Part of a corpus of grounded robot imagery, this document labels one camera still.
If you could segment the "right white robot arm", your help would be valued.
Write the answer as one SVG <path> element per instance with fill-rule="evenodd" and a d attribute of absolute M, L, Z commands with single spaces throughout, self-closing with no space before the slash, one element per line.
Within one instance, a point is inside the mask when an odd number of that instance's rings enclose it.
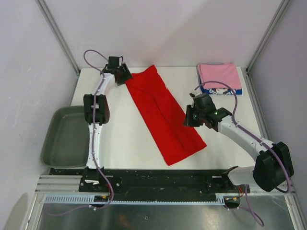
<path fill-rule="evenodd" d="M 290 178 L 294 175 L 289 148 L 283 142 L 274 143 L 254 134 L 235 120 L 235 113 L 221 107 L 217 109 L 210 95 L 192 91 L 193 103 L 187 105 L 184 125 L 200 127 L 205 125 L 234 141 L 254 160 L 249 167 L 234 166 L 225 172 L 227 177 L 221 180 L 226 192 L 233 192 L 239 185 L 255 184 L 270 192 L 286 182 L 291 191 Z"/>

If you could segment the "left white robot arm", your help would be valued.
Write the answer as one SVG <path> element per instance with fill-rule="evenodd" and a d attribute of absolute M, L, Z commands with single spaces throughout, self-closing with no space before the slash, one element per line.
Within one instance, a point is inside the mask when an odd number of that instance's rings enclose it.
<path fill-rule="evenodd" d="M 99 157 L 100 137 L 103 127 L 110 120 L 106 94 L 112 86 L 120 86 L 132 78 L 123 60 L 122 56 L 110 56 L 108 63 L 99 71 L 100 79 L 93 92 L 83 96 L 84 118 L 89 128 L 88 160 L 83 179 L 97 192 L 102 191 L 106 186 L 106 180 L 100 173 L 104 164 L 100 162 Z"/>

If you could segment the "red t shirt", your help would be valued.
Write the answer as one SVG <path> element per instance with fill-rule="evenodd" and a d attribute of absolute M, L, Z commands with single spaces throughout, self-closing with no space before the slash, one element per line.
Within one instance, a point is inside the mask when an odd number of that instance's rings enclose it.
<path fill-rule="evenodd" d="M 185 113 L 155 66 L 133 73 L 126 86 L 168 166 L 207 146 L 195 128 L 183 124 Z"/>

